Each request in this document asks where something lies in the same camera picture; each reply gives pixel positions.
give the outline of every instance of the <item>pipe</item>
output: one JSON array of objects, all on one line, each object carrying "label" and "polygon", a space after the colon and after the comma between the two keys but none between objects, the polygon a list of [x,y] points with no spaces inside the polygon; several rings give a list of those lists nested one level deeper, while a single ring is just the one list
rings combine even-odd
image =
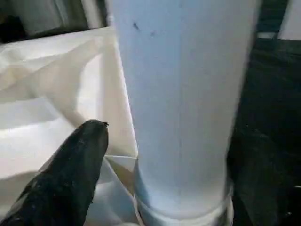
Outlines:
[{"label": "pipe", "polygon": [[81,0],[89,29],[103,27],[100,9],[96,0]]},{"label": "pipe", "polygon": [[213,225],[257,0],[110,3],[139,150],[142,219]]}]

